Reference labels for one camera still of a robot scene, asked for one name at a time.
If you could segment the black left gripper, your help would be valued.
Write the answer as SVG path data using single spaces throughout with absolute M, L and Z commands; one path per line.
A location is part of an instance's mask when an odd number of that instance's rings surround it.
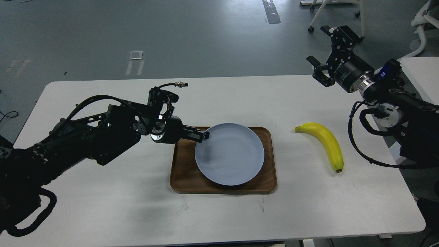
M 202 131 L 193 126 L 183 126 L 179 117 L 172 116 L 166 123 L 166 129 L 162 134 L 150 134 L 152 141 L 162 144 L 175 144 L 182 139 L 202 143 L 210 138 L 210 132 Z

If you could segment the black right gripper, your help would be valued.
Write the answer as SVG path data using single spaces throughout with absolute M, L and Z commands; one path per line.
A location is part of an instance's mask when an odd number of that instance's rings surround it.
M 375 70 L 362 58 L 353 53 L 354 47 L 360 44 L 363 36 L 358 36 L 347 25 L 320 27 L 331 38 L 331 55 L 326 64 L 321 64 L 314 56 L 307 56 L 306 61 L 312 65 L 312 77 L 325 87 L 333 86 L 335 82 L 346 92 L 357 90 L 356 81 L 362 75 L 371 75 Z

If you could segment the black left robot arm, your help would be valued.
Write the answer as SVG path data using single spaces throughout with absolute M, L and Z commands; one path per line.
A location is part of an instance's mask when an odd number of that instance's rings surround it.
M 104 166 L 141 140 L 201 143 L 210 134 L 174 116 L 177 94 L 163 85 L 149 90 L 146 104 L 95 95 L 77 104 L 41 142 L 16 149 L 2 142 L 0 164 L 1 231 L 21 237 L 35 231 L 53 211 L 56 195 L 44 189 L 84 159 Z

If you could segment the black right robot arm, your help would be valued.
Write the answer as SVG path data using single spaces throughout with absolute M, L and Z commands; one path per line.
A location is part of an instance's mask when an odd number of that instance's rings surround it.
M 323 86 L 340 85 L 346 92 L 360 92 L 368 105 L 359 120 L 368 133 L 392 136 L 400 144 L 399 155 L 413 164 L 397 165 L 400 169 L 438 167 L 438 106 L 414 97 L 404 90 L 402 66 L 390 59 L 379 72 L 353 53 L 363 41 L 348 26 L 320 29 L 331 38 L 331 54 L 324 64 L 315 57 L 313 78 Z

